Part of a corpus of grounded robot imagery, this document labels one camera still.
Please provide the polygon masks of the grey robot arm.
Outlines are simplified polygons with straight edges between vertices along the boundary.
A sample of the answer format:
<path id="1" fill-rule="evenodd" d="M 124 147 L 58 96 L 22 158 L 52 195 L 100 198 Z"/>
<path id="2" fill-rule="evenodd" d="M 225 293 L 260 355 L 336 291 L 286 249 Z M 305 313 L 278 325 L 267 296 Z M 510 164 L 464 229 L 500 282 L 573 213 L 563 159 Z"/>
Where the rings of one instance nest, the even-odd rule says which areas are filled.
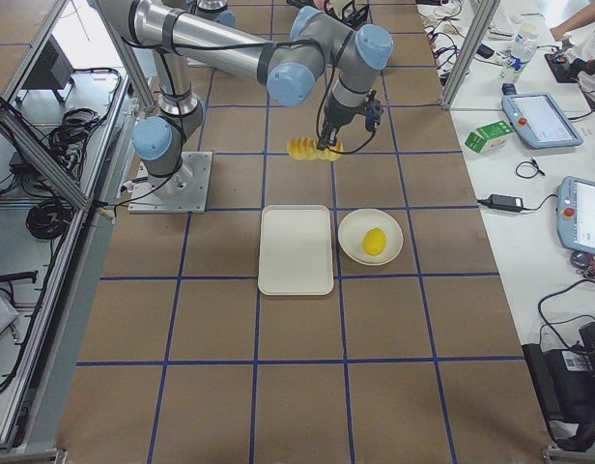
<path id="1" fill-rule="evenodd" d="M 355 116 L 376 134 L 383 114 L 373 88 L 394 48 L 383 28 L 365 24 L 354 30 L 311 6 L 301 8 L 284 43 L 169 7 L 161 1 L 96 1 L 99 15 L 126 44 L 150 49 L 162 79 L 161 109 L 182 120 L 198 108 L 186 77 L 188 58 L 233 75 L 257 80 L 269 96 L 287 107 L 302 104 L 325 72 L 331 75 L 315 122 L 315 137 L 288 141 L 296 160 L 335 161 L 346 155 L 340 130 Z"/>

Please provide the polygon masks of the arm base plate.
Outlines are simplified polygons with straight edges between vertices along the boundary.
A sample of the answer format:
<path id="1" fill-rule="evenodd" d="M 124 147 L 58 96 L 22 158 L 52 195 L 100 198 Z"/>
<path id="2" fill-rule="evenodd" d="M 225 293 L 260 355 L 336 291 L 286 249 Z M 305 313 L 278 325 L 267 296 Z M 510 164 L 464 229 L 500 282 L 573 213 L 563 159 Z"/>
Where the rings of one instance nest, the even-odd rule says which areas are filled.
<path id="1" fill-rule="evenodd" d="M 133 214 L 204 213 L 212 162 L 212 152 L 182 152 L 181 168 L 164 184 L 150 177 L 140 161 L 138 175 L 147 180 L 135 183 L 130 190 L 128 210 Z"/>

